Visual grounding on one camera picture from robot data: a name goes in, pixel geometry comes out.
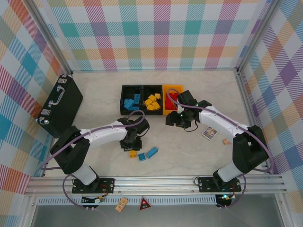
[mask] black cable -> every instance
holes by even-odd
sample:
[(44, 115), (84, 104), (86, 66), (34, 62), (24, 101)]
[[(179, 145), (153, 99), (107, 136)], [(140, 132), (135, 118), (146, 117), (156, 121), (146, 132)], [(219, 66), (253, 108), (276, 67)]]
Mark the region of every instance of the black cable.
[(197, 178), (199, 178), (199, 176), (197, 176), (195, 179), (194, 179), (194, 184), (196, 185), (196, 186), (198, 186), (199, 187), (199, 185), (198, 184), (196, 184), (196, 179)]
[(150, 127), (148, 127), (147, 131), (142, 136), (139, 135), (138, 137), (141, 138), (141, 137), (145, 136), (149, 129), (150, 129)]
[(184, 129), (184, 131), (186, 131), (186, 132), (196, 131), (196, 130), (198, 129), (197, 121), (195, 121), (195, 125), (196, 125), (196, 128), (193, 129), (193, 130), (191, 130), (191, 131), (186, 131), (185, 128), (184, 128), (184, 126), (183, 126), (183, 129)]

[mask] marble surface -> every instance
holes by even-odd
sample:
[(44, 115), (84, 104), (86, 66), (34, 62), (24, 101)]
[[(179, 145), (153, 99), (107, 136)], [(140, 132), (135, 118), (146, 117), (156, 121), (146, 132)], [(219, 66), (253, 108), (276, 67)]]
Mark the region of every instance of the marble surface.
[[(139, 71), (76, 73), (74, 79), (84, 99), (74, 121), (79, 129), (95, 128), (120, 118), (122, 85), (182, 84), (198, 101), (207, 100), (235, 121), (248, 124), (232, 71)], [(202, 136), (207, 125), (194, 132), (165, 125), (165, 116), (147, 116), (151, 128), (142, 137), (138, 153), (159, 149), (151, 159), (140, 162), (123, 152), (118, 141), (90, 150), (86, 163), (99, 176), (212, 175), (232, 159), (232, 146), (223, 145), (223, 135), (212, 141)], [(49, 167), (57, 166), (54, 159)], [(61, 170), (46, 176), (64, 176)]]

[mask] yellow lego brick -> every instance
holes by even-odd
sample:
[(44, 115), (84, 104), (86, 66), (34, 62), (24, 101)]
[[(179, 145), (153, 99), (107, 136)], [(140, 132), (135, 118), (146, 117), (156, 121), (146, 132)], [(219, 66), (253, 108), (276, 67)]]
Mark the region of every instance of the yellow lego brick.
[(155, 110), (161, 109), (161, 106), (157, 102), (152, 103), (152, 105), (155, 107)]
[(156, 93), (156, 94), (155, 94), (155, 97), (156, 97), (157, 99), (160, 99), (160, 94), (159, 94), (159, 93)]
[(152, 104), (152, 100), (147, 99), (144, 101), (144, 105), (148, 106), (149, 104)]
[(137, 151), (131, 150), (129, 151), (129, 157), (136, 157), (137, 156)]
[(152, 100), (153, 102), (155, 102), (157, 100), (156, 96), (150, 95), (148, 97), (150, 100)]
[(153, 105), (148, 105), (146, 108), (147, 108), (148, 110), (155, 110), (155, 107), (154, 107)]

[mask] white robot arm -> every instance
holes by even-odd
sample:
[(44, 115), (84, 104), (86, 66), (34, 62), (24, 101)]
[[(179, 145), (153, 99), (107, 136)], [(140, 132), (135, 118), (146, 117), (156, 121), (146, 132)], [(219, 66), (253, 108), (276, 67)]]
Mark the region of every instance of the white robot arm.
[[(268, 159), (261, 145), (242, 130), (249, 131), (266, 144), (262, 130), (258, 126), (249, 127), (238, 122), (235, 126), (231, 123), (235, 121), (219, 112), (209, 102), (205, 100), (197, 102), (188, 90), (178, 95), (178, 101), (188, 108), (178, 105), (178, 111), (173, 111), (166, 117), (167, 125), (176, 125), (185, 129), (191, 126), (191, 121), (195, 120), (216, 129), (232, 142), (232, 161), (213, 174), (213, 181), (218, 188), (237, 176), (250, 172)], [(190, 106), (203, 107), (204, 110), (190, 108)]]
[(120, 118), (110, 125), (103, 126), (105, 129), (98, 131), (94, 131), (94, 129), (78, 130), (75, 126), (72, 126), (68, 128), (54, 144), (51, 148), (51, 154), (56, 153), (74, 138), (87, 134), (79, 139), (75, 146), (70, 145), (59, 155), (55, 156), (55, 160), (65, 174), (72, 174), (84, 185), (90, 185), (98, 178), (98, 175), (84, 162), (87, 152), (92, 148), (115, 140), (120, 141), (121, 148), (124, 150), (138, 150), (142, 148), (141, 139), (138, 135), (149, 128), (147, 120), (144, 119), (141, 123), (133, 127), (126, 126), (139, 122), (141, 118), (142, 117), (139, 117), (135, 121)]

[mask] plaid wall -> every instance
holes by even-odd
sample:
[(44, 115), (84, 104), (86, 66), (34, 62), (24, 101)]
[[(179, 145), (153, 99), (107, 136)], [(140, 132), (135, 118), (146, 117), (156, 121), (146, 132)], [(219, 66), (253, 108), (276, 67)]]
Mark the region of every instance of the plaid wall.
[(259, 26), (261, 25), (261, 21), (263, 20), (264, 16), (266, 15), (266, 13), (267, 13), (267, 11), (269, 9), (269, 6), (270, 6), (270, 4), (271, 4), (272, 1), (273, 0), (267, 0), (266, 1), (266, 3), (264, 5), (264, 7), (263, 7), (263, 9), (262, 9), (262, 11), (261, 11), (258, 19), (257, 19), (257, 21), (256, 21), (256, 23), (255, 23), (255, 25), (254, 25), (254, 27), (252, 29), (252, 31), (250, 32), (250, 35), (249, 35), (248, 39), (246, 40), (246, 43), (245, 43), (243, 49), (241, 51), (240, 57), (238, 58), (237, 63), (235, 65), (236, 68), (239, 67), (239, 65), (240, 65), (240, 63), (241, 63), (241, 61), (242, 61), (242, 59), (243, 59), (243, 57), (244, 57), (244, 55), (245, 55), (245, 53), (247, 51), (247, 48), (249, 47), (249, 45), (251, 44), (253, 38), (255, 37), (255, 33), (259, 29)]
[(13, 227), (51, 136), (35, 118), (63, 71), (21, 0), (0, 0), (0, 227)]
[(303, 226), (303, 0), (285, 0), (243, 80)]
[(141, 70), (234, 68), (271, 0), (35, 2), (74, 70)]

